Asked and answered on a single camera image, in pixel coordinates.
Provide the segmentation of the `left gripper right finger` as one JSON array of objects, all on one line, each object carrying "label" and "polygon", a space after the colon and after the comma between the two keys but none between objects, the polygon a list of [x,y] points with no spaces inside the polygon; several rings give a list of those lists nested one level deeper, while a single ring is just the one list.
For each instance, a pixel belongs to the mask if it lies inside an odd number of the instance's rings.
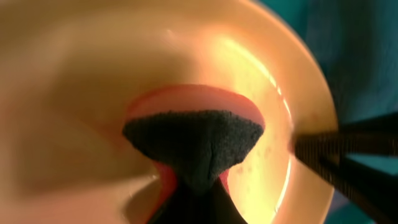
[{"label": "left gripper right finger", "polygon": [[198,222],[202,224],[247,224],[239,214],[221,179],[200,197]]}]

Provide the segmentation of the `yellow-green plate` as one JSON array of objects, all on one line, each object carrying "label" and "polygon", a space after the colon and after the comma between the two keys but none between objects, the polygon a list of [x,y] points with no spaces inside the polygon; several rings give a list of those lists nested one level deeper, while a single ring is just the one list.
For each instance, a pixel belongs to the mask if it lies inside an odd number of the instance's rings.
[{"label": "yellow-green plate", "polygon": [[333,187],[291,153],[337,128],[314,57],[254,1],[2,1],[1,222],[146,223],[155,165],[122,137],[176,85],[249,98],[262,138],[228,174],[248,223],[323,223]]}]

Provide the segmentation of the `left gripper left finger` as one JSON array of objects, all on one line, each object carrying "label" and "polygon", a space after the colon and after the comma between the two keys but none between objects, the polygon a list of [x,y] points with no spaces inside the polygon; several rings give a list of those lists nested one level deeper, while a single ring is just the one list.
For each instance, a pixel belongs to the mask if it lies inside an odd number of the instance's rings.
[{"label": "left gripper left finger", "polygon": [[189,224],[196,212],[198,197],[185,184],[179,184],[173,194],[155,211],[147,224]]}]

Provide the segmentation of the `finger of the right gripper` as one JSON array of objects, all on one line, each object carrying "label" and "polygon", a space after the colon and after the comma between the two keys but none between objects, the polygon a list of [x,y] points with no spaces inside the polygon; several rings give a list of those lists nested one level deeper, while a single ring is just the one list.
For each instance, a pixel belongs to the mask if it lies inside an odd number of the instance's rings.
[{"label": "finger of the right gripper", "polygon": [[397,176],[339,154],[295,156],[377,223],[397,223]]},{"label": "finger of the right gripper", "polygon": [[344,124],[337,131],[299,134],[292,141],[295,155],[397,155],[397,113]]}]

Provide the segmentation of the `green and pink sponge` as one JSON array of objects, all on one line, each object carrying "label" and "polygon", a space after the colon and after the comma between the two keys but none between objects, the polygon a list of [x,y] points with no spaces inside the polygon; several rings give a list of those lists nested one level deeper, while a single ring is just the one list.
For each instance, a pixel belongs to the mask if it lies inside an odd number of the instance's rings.
[{"label": "green and pink sponge", "polygon": [[229,169],[245,160],[264,130],[264,118],[251,100],[219,88],[170,86],[135,101],[123,136],[160,172],[159,198],[146,223],[179,184],[198,197],[190,223],[199,223],[200,197],[217,179],[229,194]]}]

